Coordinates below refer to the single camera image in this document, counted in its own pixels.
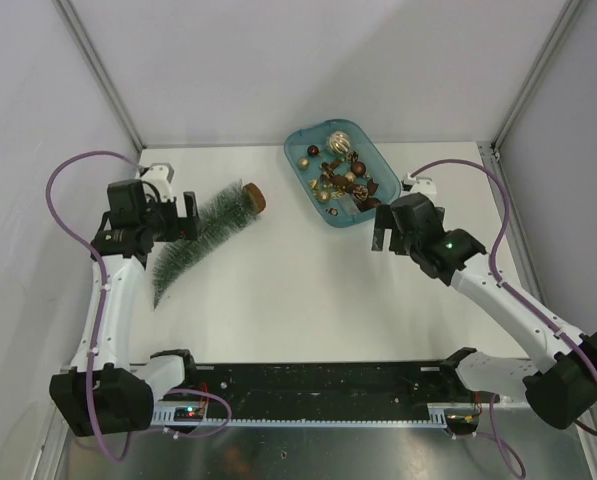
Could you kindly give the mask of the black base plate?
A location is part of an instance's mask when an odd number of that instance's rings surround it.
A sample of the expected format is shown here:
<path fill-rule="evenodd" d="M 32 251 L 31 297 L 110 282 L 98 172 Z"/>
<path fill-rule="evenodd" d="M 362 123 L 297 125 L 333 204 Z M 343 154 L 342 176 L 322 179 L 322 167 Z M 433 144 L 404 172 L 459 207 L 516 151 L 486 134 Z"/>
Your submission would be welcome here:
<path fill-rule="evenodd" d="M 476 413 L 491 397 L 438 361 L 200 364 L 190 385 L 212 399 L 171 394 L 158 404 L 192 403 L 221 419 L 386 420 L 422 419 L 425 407 Z"/>

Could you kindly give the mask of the large silver gold bauble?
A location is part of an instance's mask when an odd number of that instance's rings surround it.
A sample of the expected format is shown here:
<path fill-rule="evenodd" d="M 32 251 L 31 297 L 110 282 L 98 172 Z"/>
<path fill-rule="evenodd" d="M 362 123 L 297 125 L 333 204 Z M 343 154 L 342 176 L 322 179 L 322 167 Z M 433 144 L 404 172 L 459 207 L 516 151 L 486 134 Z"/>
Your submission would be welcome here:
<path fill-rule="evenodd" d="M 351 148 L 351 139 L 344 131 L 335 131 L 327 137 L 327 149 L 335 155 L 346 155 Z"/>

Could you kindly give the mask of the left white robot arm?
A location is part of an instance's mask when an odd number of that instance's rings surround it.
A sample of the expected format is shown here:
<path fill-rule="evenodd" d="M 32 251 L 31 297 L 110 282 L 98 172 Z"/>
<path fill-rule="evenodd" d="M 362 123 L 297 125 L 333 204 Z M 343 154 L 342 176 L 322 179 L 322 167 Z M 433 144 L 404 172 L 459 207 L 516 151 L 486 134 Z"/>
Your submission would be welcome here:
<path fill-rule="evenodd" d="M 114 182 L 108 211 L 87 242 L 93 259 L 92 296 L 81 343 L 68 370 L 52 377 L 50 397 L 78 437 L 147 429 L 156 403 L 168 393 L 185 400 L 199 387 L 191 352 L 157 352 L 137 370 L 129 360 L 134 302 L 157 243 L 194 240 L 199 233 L 195 195 L 183 196 L 179 216 L 167 179 Z"/>

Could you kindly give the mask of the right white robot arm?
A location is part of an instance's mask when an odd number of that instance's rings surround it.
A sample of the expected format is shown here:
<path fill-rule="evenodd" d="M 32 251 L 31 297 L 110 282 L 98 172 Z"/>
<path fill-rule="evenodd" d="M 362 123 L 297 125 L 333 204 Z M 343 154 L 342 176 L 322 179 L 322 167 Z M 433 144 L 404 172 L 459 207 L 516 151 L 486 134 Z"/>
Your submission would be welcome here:
<path fill-rule="evenodd" d="M 564 430 L 597 402 L 597 332 L 558 318 L 490 266 L 490 255 L 462 229 L 445 230 L 444 212 L 421 193 L 376 208 L 372 248 L 409 257 L 432 279 L 467 297 L 523 349 L 526 360 L 463 348 L 446 360 L 441 393 L 462 401 L 473 391 L 526 400 L 548 425 Z"/>

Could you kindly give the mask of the small green christmas tree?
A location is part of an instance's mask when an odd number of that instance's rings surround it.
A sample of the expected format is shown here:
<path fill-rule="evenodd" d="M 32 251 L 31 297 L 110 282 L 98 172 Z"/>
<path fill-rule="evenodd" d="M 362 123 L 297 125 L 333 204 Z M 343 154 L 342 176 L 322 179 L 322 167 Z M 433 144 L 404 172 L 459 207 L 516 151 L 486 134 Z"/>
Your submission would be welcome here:
<path fill-rule="evenodd" d="M 201 229 L 197 239 L 167 243 L 153 263 L 153 307 L 158 307 L 167 290 L 185 272 L 252 225 L 265 208 L 262 190 L 241 180 L 230 183 L 203 203 L 199 209 Z"/>

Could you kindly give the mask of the teal plastic tray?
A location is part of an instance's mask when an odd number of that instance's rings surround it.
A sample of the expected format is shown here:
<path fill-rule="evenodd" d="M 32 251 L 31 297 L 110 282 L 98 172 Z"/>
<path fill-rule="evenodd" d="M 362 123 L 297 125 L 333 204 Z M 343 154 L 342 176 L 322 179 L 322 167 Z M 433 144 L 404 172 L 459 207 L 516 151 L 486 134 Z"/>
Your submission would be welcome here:
<path fill-rule="evenodd" d="M 332 154 L 326 147 L 327 137 L 335 131 L 344 131 L 351 139 L 346 155 Z M 307 154 L 310 145 L 319 148 L 319 156 Z M 297 130 L 285 140 L 284 153 L 313 206 L 333 227 L 346 228 L 374 217 L 375 208 L 364 211 L 364 201 L 353 197 L 355 185 L 365 185 L 369 198 L 377 198 L 381 203 L 389 203 L 401 193 L 400 181 L 391 166 L 362 128 L 350 120 L 331 119 Z M 305 170 L 298 168 L 302 157 L 309 159 Z M 366 165 L 363 177 L 356 177 L 351 171 L 356 161 Z"/>

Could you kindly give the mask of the small dark red bauble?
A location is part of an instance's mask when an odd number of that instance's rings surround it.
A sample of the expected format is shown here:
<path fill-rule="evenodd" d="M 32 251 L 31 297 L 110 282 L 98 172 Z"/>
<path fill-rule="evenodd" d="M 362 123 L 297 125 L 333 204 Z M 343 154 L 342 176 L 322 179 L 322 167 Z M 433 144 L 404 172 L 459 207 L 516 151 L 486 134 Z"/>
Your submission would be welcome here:
<path fill-rule="evenodd" d="M 307 148 L 307 154 L 308 154 L 310 157 L 319 156 L 319 155 L 320 155 L 320 150 L 319 150 L 319 148 L 318 148 L 316 145 L 310 145 L 310 146 Z"/>

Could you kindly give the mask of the frosted pine cone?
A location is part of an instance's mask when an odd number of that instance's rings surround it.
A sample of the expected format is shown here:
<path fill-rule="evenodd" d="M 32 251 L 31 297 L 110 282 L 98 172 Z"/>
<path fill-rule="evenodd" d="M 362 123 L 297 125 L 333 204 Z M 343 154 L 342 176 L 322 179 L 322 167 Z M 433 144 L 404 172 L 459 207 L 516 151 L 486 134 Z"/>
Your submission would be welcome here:
<path fill-rule="evenodd" d="M 369 191 L 365 185 L 355 185 L 352 190 L 352 195 L 359 202 L 363 202 L 369 198 Z"/>

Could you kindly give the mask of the brown matte bauble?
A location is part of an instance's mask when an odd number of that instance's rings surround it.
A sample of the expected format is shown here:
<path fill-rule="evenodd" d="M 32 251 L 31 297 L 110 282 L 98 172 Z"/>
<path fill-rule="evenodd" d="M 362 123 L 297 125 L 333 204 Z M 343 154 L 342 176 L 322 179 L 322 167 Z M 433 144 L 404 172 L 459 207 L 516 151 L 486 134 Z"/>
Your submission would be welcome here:
<path fill-rule="evenodd" d="M 363 162 L 356 161 L 351 165 L 351 171 L 356 177 L 363 177 L 366 174 L 367 168 Z"/>

